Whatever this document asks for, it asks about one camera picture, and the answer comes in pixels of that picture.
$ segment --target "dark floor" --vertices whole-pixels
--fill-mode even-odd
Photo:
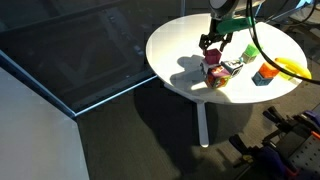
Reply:
[[[319,65],[308,63],[313,78],[320,79]],[[274,105],[293,115],[313,109],[320,102],[319,90],[303,82],[263,103],[208,103],[210,146],[202,148],[195,104],[152,80],[78,118],[90,179],[234,179],[245,167],[232,168],[240,154],[228,138],[238,133],[247,145],[260,144],[275,130],[263,110]]]

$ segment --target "glass wall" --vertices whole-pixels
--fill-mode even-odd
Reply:
[[[0,2],[0,50],[74,112],[153,76],[152,32],[180,0]]]

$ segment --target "white wall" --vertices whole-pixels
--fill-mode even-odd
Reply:
[[[77,124],[1,68],[0,179],[89,179]]]

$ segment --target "white table leg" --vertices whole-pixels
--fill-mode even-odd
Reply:
[[[206,109],[205,109],[205,102],[201,100],[194,100],[190,97],[184,95],[183,93],[177,92],[175,89],[173,89],[170,85],[167,83],[164,83],[164,86],[168,89],[170,89],[173,92],[176,92],[185,98],[195,102],[197,104],[197,113],[198,113],[198,128],[199,128],[199,141],[200,145],[202,147],[208,147],[209,146],[209,137],[208,137],[208,127],[207,127],[207,116],[206,116]]]
[[[207,117],[204,102],[197,102],[199,140],[202,147],[209,146]]]

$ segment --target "round white table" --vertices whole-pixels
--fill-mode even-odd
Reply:
[[[201,34],[209,32],[210,14],[197,14],[172,20],[159,27],[149,38],[146,56],[151,68],[165,87],[197,103],[199,138],[203,147],[209,145],[204,103],[241,104],[256,103],[283,96],[301,82],[276,76],[267,86],[256,86],[252,77],[265,60],[258,55],[254,62],[245,64],[240,73],[229,80],[227,86],[210,89],[204,82],[200,63],[204,58],[199,47]],[[282,31],[265,23],[256,25],[258,39],[264,52],[271,58],[286,57],[307,67],[300,46]],[[231,43],[222,52],[221,61],[236,60],[252,43],[248,29],[234,32]],[[219,49],[221,43],[209,49]]]

